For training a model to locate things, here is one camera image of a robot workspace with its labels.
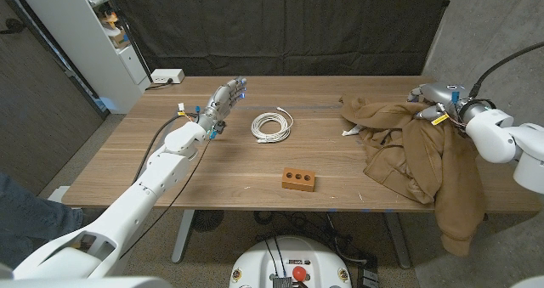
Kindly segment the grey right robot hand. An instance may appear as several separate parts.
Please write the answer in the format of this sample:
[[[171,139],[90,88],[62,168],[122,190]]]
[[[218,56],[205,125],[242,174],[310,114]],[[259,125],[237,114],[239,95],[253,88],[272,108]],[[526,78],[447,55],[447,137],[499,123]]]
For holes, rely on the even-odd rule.
[[[421,84],[412,89],[408,102],[423,102],[428,107],[416,113],[417,119],[434,121],[443,115],[460,120],[462,103],[468,102],[469,90],[462,85],[446,82]]]

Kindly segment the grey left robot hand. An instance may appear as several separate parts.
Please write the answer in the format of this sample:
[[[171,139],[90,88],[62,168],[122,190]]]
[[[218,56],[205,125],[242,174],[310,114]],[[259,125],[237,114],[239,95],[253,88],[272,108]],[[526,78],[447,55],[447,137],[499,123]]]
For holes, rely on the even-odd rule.
[[[226,127],[224,119],[231,108],[245,97],[247,80],[238,76],[220,86],[210,97],[203,112],[197,118],[197,124],[207,132],[221,134]]]

